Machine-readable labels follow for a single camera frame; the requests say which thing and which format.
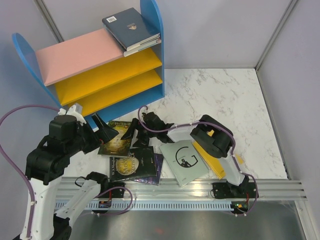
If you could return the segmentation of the green Alice Wonderland book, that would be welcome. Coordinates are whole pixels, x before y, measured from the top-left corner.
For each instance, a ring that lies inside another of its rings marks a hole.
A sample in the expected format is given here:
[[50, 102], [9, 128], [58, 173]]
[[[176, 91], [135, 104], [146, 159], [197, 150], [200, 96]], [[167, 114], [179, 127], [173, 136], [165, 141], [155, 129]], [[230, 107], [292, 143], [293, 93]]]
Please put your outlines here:
[[98, 155], [111, 157], [127, 157], [132, 144], [132, 138], [121, 140], [130, 127], [130, 121], [109, 121], [108, 126], [118, 131], [118, 135], [111, 141], [102, 145], [98, 150]]

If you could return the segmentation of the teal ocean cover book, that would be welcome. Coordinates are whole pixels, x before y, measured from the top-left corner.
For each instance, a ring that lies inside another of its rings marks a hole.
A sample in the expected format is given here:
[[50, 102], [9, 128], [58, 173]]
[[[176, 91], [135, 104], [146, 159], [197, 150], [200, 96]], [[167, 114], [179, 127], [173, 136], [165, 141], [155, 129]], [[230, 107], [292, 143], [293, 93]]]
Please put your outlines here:
[[114, 37], [114, 35], [106, 28], [104, 27], [104, 29], [106, 30], [106, 32], [108, 34], [110, 34], [110, 36], [112, 36], [112, 38], [114, 39], [114, 41], [116, 42], [116, 44], [118, 45], [118, 47], [121, 49], [122, 53], [123, 53], [123, 56], [124, 57], [128, 57], [130, 55], [133, 55], [135, 53], [138, 53], [140, 51], [143, 51], [145, 49], [148, 49], [152, 46], [155, 46], [155, 45], [158, 45], [162, 42], [161, 38], [160, 38], [160, 35], [158, 35], [156, 38], [152, 39], [152, 40], [149, 40], [135, 48], [133, 48], [132, 50], [126, 50], [122, 45], [121, 43]]

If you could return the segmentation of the navy blue hardcover book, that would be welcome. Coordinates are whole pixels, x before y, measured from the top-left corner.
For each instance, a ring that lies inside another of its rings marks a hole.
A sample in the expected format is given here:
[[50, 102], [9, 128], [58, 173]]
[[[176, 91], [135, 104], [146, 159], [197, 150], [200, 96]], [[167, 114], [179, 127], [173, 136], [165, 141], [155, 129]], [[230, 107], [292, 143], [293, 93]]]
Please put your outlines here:
[[160, 31], [133, 7], [103, 18], [102, 23], [127, 51], [160, 37]]

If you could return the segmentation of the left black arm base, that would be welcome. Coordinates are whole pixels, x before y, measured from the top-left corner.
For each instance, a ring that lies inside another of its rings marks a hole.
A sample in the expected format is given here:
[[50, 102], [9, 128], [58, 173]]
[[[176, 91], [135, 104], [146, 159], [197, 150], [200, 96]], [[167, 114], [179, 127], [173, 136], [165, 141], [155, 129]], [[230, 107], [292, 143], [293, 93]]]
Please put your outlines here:
[[82, 185], [77, 183], [79, 179], [94, 180], [98, 184], [100, 184], [100, 195], [99, 195], [100, 198], [108, 197], [109, 200], [112, 200], [113, 198], [120, 199], [124, 197], [124, 194], [126, 191], [124, 189], [125, 187], [124, 182], [109, 181], [108, 176], [102, 173], [92, 171], [86, 177], [84, 176], [77, 177], [76, 180], [74, 181], [74, 184], [78, 187], [81, 187]]

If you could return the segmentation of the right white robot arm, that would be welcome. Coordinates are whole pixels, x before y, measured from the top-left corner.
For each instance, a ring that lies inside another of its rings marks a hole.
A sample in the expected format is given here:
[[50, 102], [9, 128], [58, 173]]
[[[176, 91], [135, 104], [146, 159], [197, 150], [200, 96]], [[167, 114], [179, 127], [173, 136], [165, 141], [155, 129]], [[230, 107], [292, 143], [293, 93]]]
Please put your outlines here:
[[157, 138], [164, 144], [185, 140], [187, 135], [205, 154], [217, 160], [224, 172], [224, 182], [213, 183], [213, 196], [216, 199], [259, 197], [257, 182], [248, 173], [244, 173], [234, 153], [236, 140], [231, 130], [204, 114], [200, 120], [189, 124], [165, 123], [154, 112], [139, 114], [133, 118], [130, 127], [122, 136], [131, 139], [137, 132], [137, 147], [146, 147], [151, 138]]

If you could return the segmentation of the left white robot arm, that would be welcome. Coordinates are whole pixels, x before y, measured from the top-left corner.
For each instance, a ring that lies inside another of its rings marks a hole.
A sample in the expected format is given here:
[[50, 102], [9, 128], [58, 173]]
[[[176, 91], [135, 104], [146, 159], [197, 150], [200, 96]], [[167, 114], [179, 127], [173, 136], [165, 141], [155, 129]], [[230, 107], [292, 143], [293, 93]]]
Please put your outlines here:
[[108, 176], [93, 171], [68, 203], [55, 210], [58, 188], [70, 158], [79, 152], [90, 153], [118, 135], [98, 114], [92, 118], [97, 131], [76, 116], [56, 116], [49, 123], [49, 134], [28, 154], [25, 175], [35, 196], [28, 199], [27, 208], [33, 212], [26, 214], [17, 240], [69, 239], [73, 225], [89, 202], [109, 193]]

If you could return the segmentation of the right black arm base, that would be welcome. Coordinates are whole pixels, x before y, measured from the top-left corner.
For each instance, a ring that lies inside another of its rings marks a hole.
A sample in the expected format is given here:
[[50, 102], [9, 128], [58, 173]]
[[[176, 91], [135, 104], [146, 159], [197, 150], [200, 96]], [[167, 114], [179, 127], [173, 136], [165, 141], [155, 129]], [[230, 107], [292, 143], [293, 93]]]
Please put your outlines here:
[[214, 182], [212, 184], [213, 197], [215, 199], [254, 199], [256, 195], [259, 197], [257, 187], [254, 182], [249, 182], [247, 177], [237, 186], [227, 181]]

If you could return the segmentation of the black Moon and Sixpence book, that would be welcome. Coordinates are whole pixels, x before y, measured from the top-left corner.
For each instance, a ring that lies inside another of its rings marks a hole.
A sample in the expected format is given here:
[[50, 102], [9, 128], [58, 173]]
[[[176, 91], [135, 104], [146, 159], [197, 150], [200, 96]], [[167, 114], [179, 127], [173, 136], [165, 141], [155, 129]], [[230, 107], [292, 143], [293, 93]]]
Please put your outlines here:
[[157, 168], [152, 146], [129, 150], [126, 157], [110, 157], [110, 176], [112, 182], [156, 177]]

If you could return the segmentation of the grey letter G book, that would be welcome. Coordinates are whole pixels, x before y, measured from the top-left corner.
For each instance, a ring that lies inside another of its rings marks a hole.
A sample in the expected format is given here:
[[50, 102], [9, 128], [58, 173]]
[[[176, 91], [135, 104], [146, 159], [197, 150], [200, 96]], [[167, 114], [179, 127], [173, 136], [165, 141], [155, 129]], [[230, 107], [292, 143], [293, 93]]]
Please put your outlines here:
[[209, 172], [190, 140], [162, 144], [159, 147], [180, 187]]

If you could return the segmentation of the blue pink yellow bookshelf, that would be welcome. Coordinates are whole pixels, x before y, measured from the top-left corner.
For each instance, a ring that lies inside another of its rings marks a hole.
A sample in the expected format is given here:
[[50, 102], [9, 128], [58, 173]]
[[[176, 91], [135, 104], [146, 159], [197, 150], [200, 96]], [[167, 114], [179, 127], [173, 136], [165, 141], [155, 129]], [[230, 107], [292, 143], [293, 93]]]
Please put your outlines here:
[[24, 66], [58, 108], [79, 104], [91, 123], [110, 121], [165, 96], [164, 44], [124, 56], [105, 28], [34, 50], [12, 34]]

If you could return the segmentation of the yellow letter L book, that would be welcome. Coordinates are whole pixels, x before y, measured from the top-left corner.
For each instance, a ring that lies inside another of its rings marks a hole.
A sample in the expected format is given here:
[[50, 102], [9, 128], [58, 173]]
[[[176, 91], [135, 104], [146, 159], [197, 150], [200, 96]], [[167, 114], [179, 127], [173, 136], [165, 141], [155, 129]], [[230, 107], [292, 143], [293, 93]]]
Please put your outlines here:
[[226, 158], [215, 158], [209, 155], [197, 142], [192, 144], [219, 179], [225, 179], [237, 186], [243, 182], [245, 176], [240, 173], [231, 155]]

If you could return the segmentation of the aluminium mounting rail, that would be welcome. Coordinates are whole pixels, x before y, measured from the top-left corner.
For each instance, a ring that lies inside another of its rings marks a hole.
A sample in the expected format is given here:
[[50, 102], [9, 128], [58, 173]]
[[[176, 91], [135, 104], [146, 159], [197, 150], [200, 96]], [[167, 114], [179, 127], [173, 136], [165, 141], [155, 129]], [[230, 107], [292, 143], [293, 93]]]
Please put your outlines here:
[[[159, 185], [126, 181], [134, 198], [142, 200], [209, 200], [216, 179], [198, 179], [180, 187], [174, 179], [162, 179]], [[257, 191], [260, 201], [306, 200], [303, 185], [298, 180], [258, 179]]]

